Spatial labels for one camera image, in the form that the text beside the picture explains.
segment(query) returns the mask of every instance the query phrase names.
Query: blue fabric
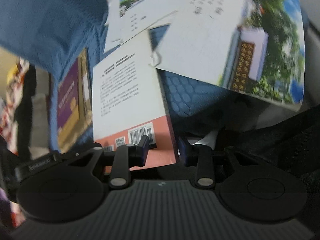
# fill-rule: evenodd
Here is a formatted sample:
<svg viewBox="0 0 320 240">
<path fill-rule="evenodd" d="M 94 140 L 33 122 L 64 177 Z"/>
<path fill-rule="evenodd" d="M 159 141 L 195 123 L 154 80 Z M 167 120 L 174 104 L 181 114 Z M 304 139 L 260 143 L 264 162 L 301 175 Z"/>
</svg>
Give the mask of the blue fabric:
<svg viewBox="0 0 320 240">
<path fill-rule="evenodd" d="M 51 147 L 57 143 L 57 86 L 84 47 L 88 49 L 90 77 L 93 67 L 111 51 L 103 54 L 108 15 L 106 0 L 0 0 L 0 46 L 28 59 L 54 78 L 50 111 Z M 303 13 L 305 27 L 308 18 Z M 150 31 L 155 46 L 166 27 Z M 208 126 L 220 122 L 225 103 L 239 94 L 161 71 L 165 95 L 176 132 L 193 131 L 203 116 L 213 116 Z M 92 127 L 79 143 L 92 138 Z"/>
</svg>

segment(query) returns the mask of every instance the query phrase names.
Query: qr code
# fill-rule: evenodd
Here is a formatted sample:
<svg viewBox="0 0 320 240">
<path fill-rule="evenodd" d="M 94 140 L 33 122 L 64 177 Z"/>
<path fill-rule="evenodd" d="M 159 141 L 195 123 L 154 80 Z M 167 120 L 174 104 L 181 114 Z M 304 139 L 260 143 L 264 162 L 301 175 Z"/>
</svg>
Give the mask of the qr code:
<svg viewBox="0 0 320 240">
<path fill-rule="evenodd" d="M 125 138 L 124 136 L 119 137 L 116 139 L 116 147 L 119 147 L 121 145 L 125 145 Z"/>
</svg>

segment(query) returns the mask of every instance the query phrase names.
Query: ribbed black surface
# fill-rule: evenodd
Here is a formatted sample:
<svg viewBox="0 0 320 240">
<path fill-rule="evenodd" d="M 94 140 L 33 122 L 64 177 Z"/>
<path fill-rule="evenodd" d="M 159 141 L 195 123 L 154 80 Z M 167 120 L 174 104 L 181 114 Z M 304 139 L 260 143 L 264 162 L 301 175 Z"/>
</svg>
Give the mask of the ribbed black surface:
<svg viewBox="0 0 320 240">
<path fill-rule="evenodd" d="M 111 192 L 89 216 L 66 224 L 26 221 L 12 236 L 17 240 L 87 239 L 310 239 L 313 233 L 297 220 L 260 225 L 225 210 L 211 191 L 183 181 L 135 181 Z"/>
</svg>

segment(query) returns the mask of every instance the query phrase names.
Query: barcode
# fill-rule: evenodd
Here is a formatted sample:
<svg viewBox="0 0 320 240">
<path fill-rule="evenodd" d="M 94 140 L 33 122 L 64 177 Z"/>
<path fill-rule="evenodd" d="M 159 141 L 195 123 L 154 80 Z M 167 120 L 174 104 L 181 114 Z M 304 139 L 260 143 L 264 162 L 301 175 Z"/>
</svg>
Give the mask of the barcode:
<svg viewBox="0 0 320 240">
<path fill-rule="evenodd" d="M 128 135 L 129 135 L 130 143 L 133 143 L 136 145 L 140 142 L 142 136 L 144 136 L 144 135 L 149 136 L 149 140 L 150 140 L 151 144 L 155 143 L 152 123 L 149 123 L 145 126 L 141 126 L 141 127 L 137 127 L 135 129 L 132 129 L 132 130 L 128 131 Z"/>
<path fill-rule="evenodd" d="M 113 144 L 109 145 L 109 146 L 106 146 L 103 149 L 104 149 L 105 152 L 113 152 L 115 150 Z"/>
<path fill-rule="evenodd" d="M 124 136 L 116 139 L 116 147 L 119 147 L 119 146 L 121 146 L 121 145 L 125 145 L 125 138 L 124 138 Z"/>
</svg>

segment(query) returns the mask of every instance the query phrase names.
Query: circular pad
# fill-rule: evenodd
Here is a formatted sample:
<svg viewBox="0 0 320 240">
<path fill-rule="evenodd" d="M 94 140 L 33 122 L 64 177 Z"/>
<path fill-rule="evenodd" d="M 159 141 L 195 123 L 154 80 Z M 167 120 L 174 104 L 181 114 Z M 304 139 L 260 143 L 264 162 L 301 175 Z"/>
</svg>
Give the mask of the circular pad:
<svg viewBox="0 0 320 240">
<path fill-rule="evenodd" d="M 51 223 L 79 219 L 102 202 L 102 183 L 85 168 L 57 165 L 26 179 L 17 200 L 28 217 Z"/>
<path fill-rule="evenodd" d="M 261 222 L 292 218 L 307 200 L 299 179 L 271 165 L 241 167 L 222 183 L 220 196 L 232 212 Z"/>
</svg>

